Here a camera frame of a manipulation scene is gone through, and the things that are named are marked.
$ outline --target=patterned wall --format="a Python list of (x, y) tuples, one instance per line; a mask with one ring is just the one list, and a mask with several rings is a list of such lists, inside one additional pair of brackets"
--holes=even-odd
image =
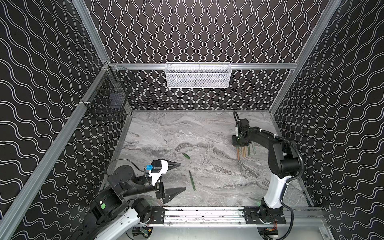
[[(128, 71), (120, 70), (121, 78)], [(139, 71), (129, 104), (140, 110), (268, 110), (289, 70), (235, 70), (228, 88), (168, 88), (164, 71)]]
[(87, 111), (12, 239), (72, 235), (99, 193), (123, 126), (124, 121), (96, 121)]
[(337, 240), (384, 239), (384, 1), (344, 0), (275, 117)]
[(0, 0), (0, 219), (101, 68), (69, 0)]
[(115, 63), (290, 63), (328, 0), (85, 2)]

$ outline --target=diagonal metal beam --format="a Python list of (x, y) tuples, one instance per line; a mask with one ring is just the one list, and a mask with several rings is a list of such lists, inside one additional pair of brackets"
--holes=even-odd
[(84, 0), (72, 0), (72, 3), (74, 7), (77, 10), (77, 13), (79, 14), (81, 21), (83, 22), (83, 25), (85, 29), (88, 32), (89, 38), (91, 39), (91, 42), (93, 46), (95, 47), (95, 50), (97, 52), (97, 55), (99, 56), (100, 60), (105, 63), (109, 62), (108, 54), (105, 50), (104, 44), (101, 41), (100, 35), (97, 31), (97, 28), (91, 18), (91, 14), (85, 5)]
[[(165, 70), (165, 63), (113, 63), (128, 70)], [(296, 63), (231, 63), (234, 70), (295, 69)]]
[(295, 70), (291, 70), (288, 74), (286, 80), (284, 81), (279, 93), (277, 94), (274, 102), (271, 105), (271, 108), (269, 109), (269, 112), (274, 115), (280, 105), (280, 103), (283, 101), (286, 93), (288, 92), (289, 88), (293, 84), (294, 80), (296, 79), (297, 75), (303, 68), (303, 65), (306, 63), (308, 57), (310, 56), (313, 48), (317, 44), (317, 42), (320, 39), (320, 36), (324, 32), (324, 29), (328, 26), (329, 21), (331, 20), (333, 14), (337, 10), (341, 3), (341, 0), (329, 0), (327, 3), (325, 9), (321, 13), (321, 16), (314, 27), (310, 37), (308, 38), (307, 42), (305, 43), (303, 50), (301, 51), (298, 59), (296, 60), (297, 67)]
[[(84, 94), (82, 98), (84, 102), (89, 100), (107, 70), (108, 64), (104, 64), (103, 68)], [(86, 111), (87, 107), (80, 102), (27, 180), (26, 184), (21, 189), (20, 193), (17, 195), (11, 207), (5, 213), (3, 219), (0, 221), (1, 240), (9, 240), (12, 237)]]

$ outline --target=gray marble surface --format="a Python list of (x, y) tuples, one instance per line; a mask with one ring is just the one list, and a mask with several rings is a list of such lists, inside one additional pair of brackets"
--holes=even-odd
[[(267, 112), (239, 112), (239, 116), (247, 118), (250, 126), (275, 132)], [(238, 161), (231, 144), (234, 134), (232, 112), (134, 112), (120, 158), (128, 158), (139, 167), (160, 158), (181, 163), (163, 175), (165, 188), (187, 188), (168, 206), (255, 206), (265, 195), (271, 177), (268, 150), (256, 144), (254, 155)], [(124, 164), (129, 162), (119, 161), (116, 167)], [(154, 192), (144, 196), (153, 205), (163, 205)], [(308, 206), (297, 181), (288, 186), (285, 202)]]

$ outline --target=white wire basket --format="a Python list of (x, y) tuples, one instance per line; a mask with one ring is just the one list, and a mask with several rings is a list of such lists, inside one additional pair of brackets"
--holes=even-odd
[(227, 88), (231, 78), (230, 63), (166, 63), (169, 88)]

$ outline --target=green pen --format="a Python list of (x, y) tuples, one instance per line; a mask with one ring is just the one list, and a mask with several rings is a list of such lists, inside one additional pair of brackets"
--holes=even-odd
[(191, 183), (192, 183), (193, 191), (196, 191), (195, 183), (193, 182), (193, 178), (192, 178), (191, 171), (189, 171), (189, 176), (191, 177)]

